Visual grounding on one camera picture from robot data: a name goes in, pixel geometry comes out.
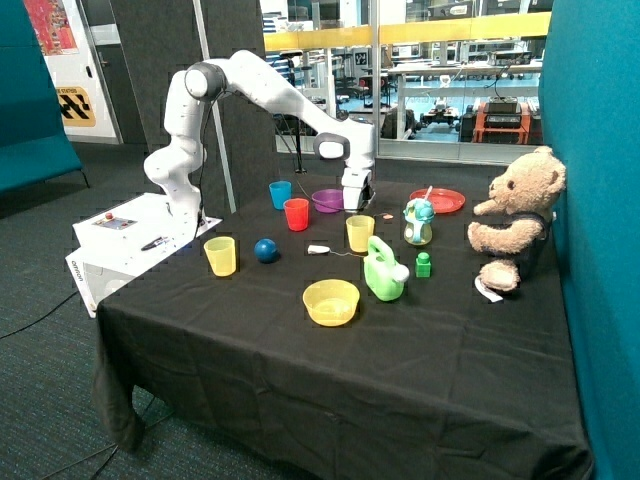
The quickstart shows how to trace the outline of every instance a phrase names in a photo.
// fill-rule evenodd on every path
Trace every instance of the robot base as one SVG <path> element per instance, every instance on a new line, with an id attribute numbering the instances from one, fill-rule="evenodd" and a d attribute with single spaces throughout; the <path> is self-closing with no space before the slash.
<path id="1" fill-rule="evenodd" d="M 166 203 L 165 195 L 145 193 L 73 225 L 80 248 L 66 261 L 91 318 L 104 298 L 221 222 L 206 217 L 197 232 L 187 231 Z"/>

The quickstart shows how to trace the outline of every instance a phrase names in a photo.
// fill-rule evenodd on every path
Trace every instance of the teal wall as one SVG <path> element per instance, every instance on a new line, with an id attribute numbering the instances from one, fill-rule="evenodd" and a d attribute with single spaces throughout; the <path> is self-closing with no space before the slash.
<path id="1" fill-rule="evenodd" d="M 597 478 L 640 478 L 640 2 L 553 7 L 545 141 L 567 166 L 554 226 Z"/>
<path id="2" fill-rule="evenodd" d="M 82 168 L 22 0 L 2 0 L 0 192 Z"/>

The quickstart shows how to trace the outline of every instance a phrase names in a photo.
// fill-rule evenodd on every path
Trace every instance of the sippy cup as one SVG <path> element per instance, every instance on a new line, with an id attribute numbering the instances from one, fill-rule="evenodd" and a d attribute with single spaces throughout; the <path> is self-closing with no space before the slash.
<path id="1" fill-rule="evenodd" d="M 426 245 L 431 241 L 431 221 L 435 216 L 433 205 L 424 198 L 414 198 L 404 211 L 404 239 L 411 245 Z"/>

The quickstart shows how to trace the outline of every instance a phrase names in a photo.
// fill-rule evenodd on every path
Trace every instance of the yellow bowl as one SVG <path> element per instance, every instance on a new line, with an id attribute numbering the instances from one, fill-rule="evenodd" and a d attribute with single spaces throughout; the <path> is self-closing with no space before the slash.
<path id="1" fill-rule="evenodd" d="M 344 325 L 353 318 L 360 292 L 344 280 L 321 280 L 302 294 L 311 319 L 325 327 Z"/>

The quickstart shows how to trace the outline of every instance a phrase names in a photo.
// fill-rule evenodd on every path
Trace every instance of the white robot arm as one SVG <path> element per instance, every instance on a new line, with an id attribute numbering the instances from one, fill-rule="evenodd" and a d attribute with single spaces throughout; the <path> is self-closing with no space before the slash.
<path id="1" fill-rule="evenodd" d="M 171 81 L 164 120 L 171 142 L 150 155 L 144 169 L 167 194 L 174 218 L 195 228 L 202 213 L 200 192 L 188 175 L 205 158 L 200 141 L 204 110 L 211 102 L 234 93 L 244 94 L 269 113 L 295 115 L 318 132 L 313 145 L 316 156 L 345 161 L 345 210 L 361 210 L 371 201 L 373 125 L 330 117 L 264 60 L 241 50 L 229 59 L 197 63 L 176 73 Z"/>

